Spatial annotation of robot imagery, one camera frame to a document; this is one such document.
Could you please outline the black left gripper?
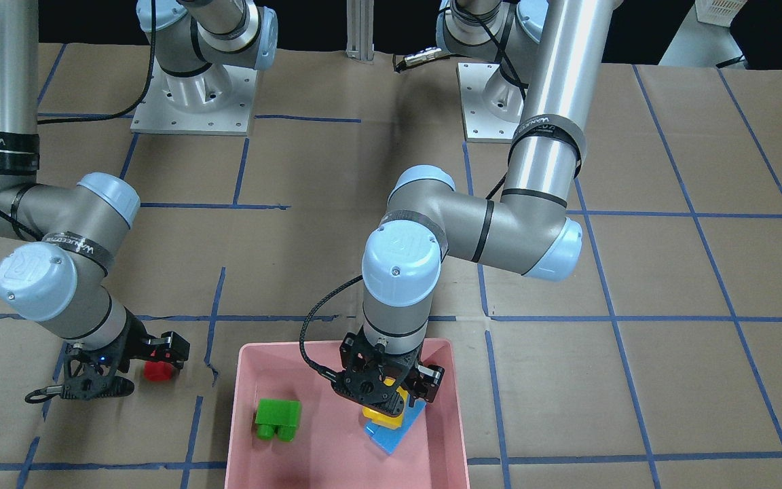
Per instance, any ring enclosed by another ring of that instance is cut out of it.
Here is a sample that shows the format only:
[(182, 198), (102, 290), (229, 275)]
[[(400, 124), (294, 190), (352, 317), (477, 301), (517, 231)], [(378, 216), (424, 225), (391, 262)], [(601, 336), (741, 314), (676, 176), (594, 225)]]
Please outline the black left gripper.
[(404, 404), (417, 399), (432, 403), (445, 369), (421, 364), (422, 347), (404, 354), (380, 352), (362, 331), (348, 332), (339, 346), (343, 369), (335, 372), (331, 388), (342, 397), (388, 416), (400, 416)]

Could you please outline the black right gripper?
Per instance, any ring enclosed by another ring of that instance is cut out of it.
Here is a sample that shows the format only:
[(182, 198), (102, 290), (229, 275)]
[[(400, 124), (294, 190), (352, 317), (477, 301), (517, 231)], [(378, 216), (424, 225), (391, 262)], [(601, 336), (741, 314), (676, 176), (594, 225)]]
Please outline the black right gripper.
[(98, 350), (69, 347), (63, 399), (91, 400), (97, 397), (126, 397), (134, 392), (134, 382), (117, 375), (127, 374), (133, 359), (162, 361), (183, 369), (191, 344), (174, 331), (160, 338), (150, 337), (142, 322), (127, 316), (124, 331), (108, 346)]

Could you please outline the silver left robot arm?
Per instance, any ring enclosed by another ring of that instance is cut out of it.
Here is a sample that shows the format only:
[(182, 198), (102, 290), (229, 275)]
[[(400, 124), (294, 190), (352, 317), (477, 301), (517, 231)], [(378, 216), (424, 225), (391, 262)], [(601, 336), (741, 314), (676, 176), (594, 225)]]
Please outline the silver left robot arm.
[(543, 280), (573, 272), (582, 230), (567, 195), (587, 154), (584, 127), (619, 5), (547, 3), (499, 200), (457, 192), (434, 165), (401, 174), (361, 260), (364, 323), (339, 347), (341, 371), (316, 368), (339, 396), (391, 416), (434, 399), (445, 371), (422, 364), (421, 352), (447, 257)]

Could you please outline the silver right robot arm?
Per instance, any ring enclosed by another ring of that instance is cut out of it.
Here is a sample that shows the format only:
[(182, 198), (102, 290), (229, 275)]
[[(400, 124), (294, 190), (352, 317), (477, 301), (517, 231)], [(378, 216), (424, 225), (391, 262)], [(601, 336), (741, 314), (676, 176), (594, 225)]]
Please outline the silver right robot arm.
[[(164, 72), (172, 106), (191, 113), (233, 100), (227, 66), (268, 69), (278, 41), (273, 9), (252, 1), (140, 1), (149, 68)], [(0, 298), (68, 346), (52, 397), (125, 397), (134, 359), (169, 376), (190, 345), (173, 331), (153, 336), (103, 286), (134, 225), (139, 195), (122, 179), (90, 173), (71, 188), (37, 182), (37, 1), (0, 1), (0, 236), (22, 244), (0, 263)]]

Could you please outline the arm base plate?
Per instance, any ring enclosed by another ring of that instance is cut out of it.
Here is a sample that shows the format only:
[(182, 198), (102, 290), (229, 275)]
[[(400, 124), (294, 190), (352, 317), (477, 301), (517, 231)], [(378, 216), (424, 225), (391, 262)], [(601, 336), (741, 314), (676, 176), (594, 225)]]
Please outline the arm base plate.
[(149, 92), (130, 129), (142, 134), (248, 136), (260, 72), (214, 64), (174, 77), (154, 64)]
[(472, 143), (510, 143), (523, 109), (519, 88), (506, 81), (497, 64), (457, 66), (464, 136)]

